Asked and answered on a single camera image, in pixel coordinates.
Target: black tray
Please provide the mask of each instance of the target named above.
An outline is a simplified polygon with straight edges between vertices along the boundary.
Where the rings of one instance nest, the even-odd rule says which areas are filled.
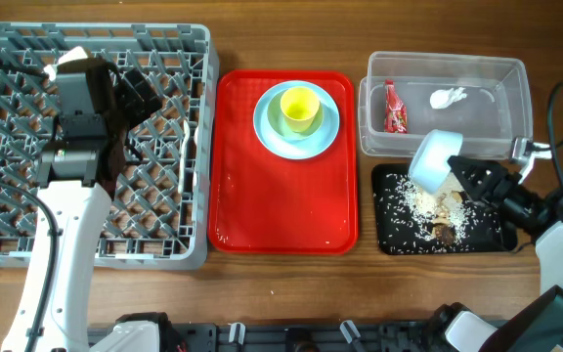
[[[389,174],[407,175],[407,164],[381,164],[372,169],[372,190],[377,223],[379,247],[386,254],[438,254],[460,252],[490,252],[512,250],[518,244],[516,229],[502,221],[498,214],[483,205],[467,203],[466,207],[475,209],[476,225],[466,226],[468,236],[453,245],[434,239],[419,239],[415,234],[420,231],[418,224],[412,221],[412,227],[393,223],[392,219],[411,221],[408,211],[395,209],[399,205],[401,194],[395,193],[398,178],[387,177]]]

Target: yellow cup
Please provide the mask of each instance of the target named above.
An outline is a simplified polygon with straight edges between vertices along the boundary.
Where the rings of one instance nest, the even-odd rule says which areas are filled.
[[[310,88],[293,87],[281,95],[281,112],[288,127],[294,132],[307,130],[319,111],[321,101]]]

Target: gray dish rack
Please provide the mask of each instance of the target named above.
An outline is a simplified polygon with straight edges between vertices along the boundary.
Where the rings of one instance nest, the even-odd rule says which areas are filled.
[[[209,30],[200,24],[0,22],[0,64],[42,69],[76,46],[119,68],[137,68],[164,102],[129,133],[147,162],[119,176],[95,265],[199,267],[207,256],[219,74]],[[34,194],[32,161],[51,134],[57,93],[49,81],[0,70],[0,179]],[[0,188],[0,267],[29,263],[35,210],[27,199]]]

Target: white cup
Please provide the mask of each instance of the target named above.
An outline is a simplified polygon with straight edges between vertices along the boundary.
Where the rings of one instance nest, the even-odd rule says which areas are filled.
[[[449,157],[458,155],[464,136],[461,133],[433,130],[425,136],[411,160],[408,175],[425,192],[434,194],[451,172]]]

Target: wooden table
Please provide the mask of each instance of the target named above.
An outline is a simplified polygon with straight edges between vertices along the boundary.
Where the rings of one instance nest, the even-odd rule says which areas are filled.
[[[0,21],[203,23],[222,74],[235,68],[334,69],[357,89],[373,51],[518,58],[527,68],[539,141],[546,141],[547,94],[563,80],[563,1],[23,2],[0,0]],[[563,99],[559,103],[556,120],[563,131]],[[563,149],[560,155],[563,164]],[[531,247],[518,255],[382,254],[369,174],[376,164],[393,161],[400,160],[367,157],[358,146],[361,235],[348,254],[228,255],[210,248],[207,263],[191,273],[97,269],[89,323],[106,326],[139,311],[165,311],[173,322],[192,323],[378,322],[428,318],[455,301],[488,318],[511,318],[538,296],[539,264]],[[545,195],[557,186],[554,177],[551,164],[539,162],[526,185]],[[24,277],[25,270],[0,269],[0,343]]]

